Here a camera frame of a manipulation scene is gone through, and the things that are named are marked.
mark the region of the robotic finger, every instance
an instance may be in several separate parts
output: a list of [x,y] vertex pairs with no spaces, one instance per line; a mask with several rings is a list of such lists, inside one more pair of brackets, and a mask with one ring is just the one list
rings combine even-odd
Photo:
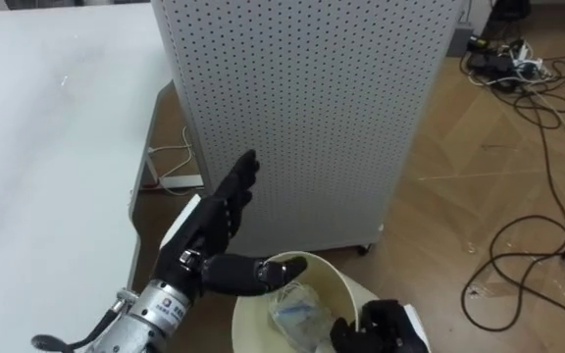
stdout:
[[307,262],[294,257],[282,263],[240,255],[216,255],[204,262],[202,284],[218,293],[256,296],[288,284],[306,270]]

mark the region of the power cord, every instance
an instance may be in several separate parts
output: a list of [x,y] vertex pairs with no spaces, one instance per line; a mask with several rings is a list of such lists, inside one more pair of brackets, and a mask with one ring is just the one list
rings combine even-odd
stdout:
[[76,349],[80,349],[89,343],[93,342],[100,334],[119,316],[118,312],[108,310],[102,319],[97,323],[95,328],[88,334],[88,336],[78,342],[71,344],[65,343],[62,339],[50,334],[37,334],[34,336],[30,343],[34,348],[43,352],[62,352],[62,353],[75,353]]
[[[468,73],[463,67],[463,64],[467,61],[466,56],[462,57],[462,59],[459,63],[460,70],[464,75],[472,76],[471,73]],[[531,82],[524,82],[524,81],[519,80],[515,92],[501,92],[501,91],[495,89],[493,85],[486,84],[486,82],[484,82],[482,80],[478,81],[478,83],[480,85],[482,85],[483,87],[489,88],[490,91],[492,92],[492,94],[496,98],[498,98],[501,102],[510,105],[521,118],[527,120],[529,123],[534,124],[538,127],[539,135],[540,135],[541,143],[542,143],[543,156],[544,156],[546,181],[547,181],[550,193],[553,196],[553,199],[555,201],[555,204],[559,208],[559,211],[560,211],[562,218],[563,218],[563,223],[560,223],[560,222],[554,220],[553,218],[548,217],[548,216],[544,216],[544,215],[533,214],[533,215],[523,216],[523,217],[520,217],[520,218],[506,224],[495,234],[495,236],[493,237],[493,239],[492,239],[492,241],[489,245],[489,249],[488,249],[489,259],[480,268],[478,268],[473,273],[473,275],[470,277],[470,279],[468,279],[468,281],[464,285],[463,290],[461,291],[461,309],[462,309],[464,315],[474,326],[476,326],[477,328],[486,330],[486,331],[501,332],[501,331],[505,331],[505,330],[512,328],[516,324],[516,322],[518,321],[518,319],[520,318],[520,315],[522,313],[523,297],[524,297],[525,291],[529,292],[529,293],[535,295],[536,297],[538,297],[538,298],[556,306],[557,308],[565,311],[565,305],[559,303],[558,301],[555,301],[554,299],[552,299],[552,298],[550,298],[550,297],[548,297],[544,294],[537,292],[536,290],[534,290],[534,289],[532,289],[532,288],[530,288],[526,285],[526,281],[529,277],[529,274],[531,273],[532,269],[534,268],[534,266],[536,264],[543,262],[543,261],[546,261],[546,260],[549,260],[549,259],[554,258],[554,257],[561,257],[562,259],[565,259],[565,237],[564,237],[562,243],[559,245],[559,247],[555,251],[549,252],[549,253],[545,253],[545,252],[544,253],[510,252],[510,253],[496,254],[494,252],[494,245],[496,244],[496,241],[498,240],[498,238],[504,232],[506,232],[508,229],[510,229],[511,227],[514,227],[514,226],[516,226],[519,223],[524,222],[524,221],[540,220],[540,221],[548,222],[548,223],[550,223],[550,224],[552,224],[556,227],[559,227],[565,233],[565,207],[564,207],[563,203],[561,202],[561,200],[559,199],[559,196],[557,194],[557,190],[555,189],[555,186],[554,186],[553,177],[552,177],[552,174],[551,174],[548,143],[546,141],[546,134],[545,134],[545,131],[547,129],[557,129],[557,128],[560,128],[564,124],[563,118],[561,118],[561,115],[559,113],[565,113],[565,109],[560,110],[560,109],[553,108],[553,106],[544,98],[544,97],[554,98],[554,99],[557,99],[557,100],[565,103],[564,97],[550,93],[551,91],[556,90],[556,89],[560,88],[561,86],[563,86],[565,84],[565,75],[563,75],[562,71],[559,68],[559,66],[565,67],[565,61],[563,61],[563,59],[565,59],[565,56],[564,57],[544,59],[545,61],[552,61],[553,62],[551,67],[554,71],[554,73],[553,73],[554,78],[551,81],[531,83]],[[510,99],[514,98],[514,100],[513,101],[506,100],[503,97],[503,94],[505,96],[509,96]],[[543,104],[537,102],[536,98],[538,98]],[[525,111],[531,111],[531,110],[533,110],[535,112],[535,119],[530,118],[525,112]],[[555,119],[555,124],[546,125],[542,121],[542,117],[540,115],[540,113],[543,113],[543,112],[546,112],[550,116],[552,116]],[[529,258],[529,259],[532,260],[532,262],[529,265],[529,267],[524,271],[520,280],[516,280],[516,279],[508,276],[498,266],[497,261],[500,260],[500,259],[503,259],[503,258]],[[468,292],[468,288],[472,285],[472,283],[475,281],[475,279],[485,269],[487,269],[489,266],[493,266],[493,268],[496,270],[496,272],[503,279],[505,279],[507,282],[518,287],[518,298],[517,298],[517,304],[516,304],[516,311],[514,312],[512,319],[510,320],[510,322],[507,325],[502,326],[502,327],[498,327],[498,328],[487,327],[487,326],[477,322],[470,315],[470,312],[468,311],[468,308],[467,308],[467,305],[466,305],[466,295],[467,295],[467,292]]]
[[186,126],[182,128],[182,134],[181,135],[182,135],[183,145],[161,146],[161,147],[152,148],[148,151],[148,153],[150,155],[157,153],[157,152],[168,151],[168,150],[173,150],[173,149],[186,149],[186,151],[188,152],[188,157],[184,161],[180,162],[177,166],[171,168],[166,173],[164,173],[164,174],[162,174],[161,176],[158,177],[158,185],[160,185],[163,188],[163,190],[165,190],[165,192],[169,193],[170,195],[174,195],[174,196],[186,196],[186,195],[191,193],[191,191],[175,192],[175,191],[172,191],[165,184],[163,184],[163,179],[165,177],[168,177],[168,176],[172,175],[173,173],[177,172],[179,169],[186,166],[193,159],[193,150],[191,148],[192,145],[188,142],[188,140],[186,138]]

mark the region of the white cable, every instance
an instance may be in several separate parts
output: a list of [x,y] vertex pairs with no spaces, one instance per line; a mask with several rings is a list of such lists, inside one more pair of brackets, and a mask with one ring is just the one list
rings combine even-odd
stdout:
[[153,154],[156,152],[160,152],[160,151],[167,151],[167,150],[172,150],[172,149],[184,149],[184,148],[189,148],[191,147],[190,145],[182,145],[182,146],[161,146],[161,147],[156,147],[156,148],[150,148],[147,153],[149,154]]
[[545,64],[541,65],[541,71],[544,71],[544,75],[542,75],[542,77],[546,77],[547,80],[552,80],[555,78],[555,75],[548,70]]
[[186,166],[189,162],[191,162],[191,160],[193,159],[193,151],[191,150],[191,144],[188,142],[188,140],[186,139],[186,126],[182,128],[182,143],[184,143],[184,145],[178,145],[178,146],[162,146],[162,147],[157,147],[157,148],[153,148],[149,153],[156,153],[158,151],[164,151],[164,150],[170,150],[170,149],[184,149],[186,148],[186,151],[188,152],[188,157],[182,161],[180,164],[178,164],[177,166],[171,168],[168,172],[162,174],[161,176],[158,177],[159,180],[159,185],[163,188],[163,190],[165,190],[165,192],[174,195],[174,196],[186,196],[188,194],[191,193],[191,191],[186,191],[186,192],[174,192],[172,191],[169,187],[165,186],[165,184],[163,184],[163,178],[170,176],[171,174],[175,173],[177,170],[179,170],[180,168]]
[[529,86],[527,86],[527,89],[529,89],[529,90],[530,90],[531,92],[533,92],[537,97],[539,97],[539,99],[540,99],[542,102],[544,102],[544,103],[548,106],[548,108],[550,108],[550,110],[555,114],[555,116],[556,116],[557,118],[559,118],[559,121],[560,121],[561,124],[563,124],[564,127],[565,127],[565,119],[564,119],[564,117],[561,115],[561,113],[559,113],[559,112],[557,111],[557,109],[555,109],[555,108],[552,106],[552,104],[550,104],[550,103],[548,102],[548,100],[546,100],[546,98],[544,98],[544,97],[543,97],[541,94],[539,94],[536,90],[531,89]]
[[525,46],[527,47],[527,59],[534,58],[534,49],[531,47],[531,44],[527,40],[525,40]]
[[488,82],[475,82],[472,79],[472,73],[470,73],[468,75],[468,80],[470,80],[470,83],[477,85],[477,86],[487,86],[487,85],[491,85],[491,84],[506,81],[506,80],[517,80],[517,81],[529,83],[529,84],[544,83],[544,82],[547,82],[548,80],[550,80],[550,78],[541,79],[541,80],[537,80],[537,81],[530,81],[528,79],[523,78],[522,76],[520,76],[520,77],[511,76],[511,77],[503,77],[503,78],[495,79],[493,81],[488,81]]

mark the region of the plastic bag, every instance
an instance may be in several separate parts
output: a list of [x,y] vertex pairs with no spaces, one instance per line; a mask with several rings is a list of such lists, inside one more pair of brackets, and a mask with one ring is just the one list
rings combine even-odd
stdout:
[[334,318],[310,285],[291,282],[271,294],[269,309],[272,320],[297,351],[332,351],[330,332]]

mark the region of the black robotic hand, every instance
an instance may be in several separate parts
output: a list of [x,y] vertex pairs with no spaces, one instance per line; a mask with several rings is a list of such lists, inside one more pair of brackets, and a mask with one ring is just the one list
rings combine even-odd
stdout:
[[425,342],[411,325],[396,300],[366,303],[359,319],[360,331],[339,318],[331,329],[331,342],[337,353],[428,353]]
[[382,353],[383,341],[373,332],[357,332],[344,318],[334,322],[331,343],[337,353]]
[[243,208],[260,165],[244,153],[217,190],[203,198],[161,249],[154,278],[179,288],[191,301],[204,289],[230,295],[262,295],[289,283],[306,269],[303,258],[282,264],[224,254],[241,225]]

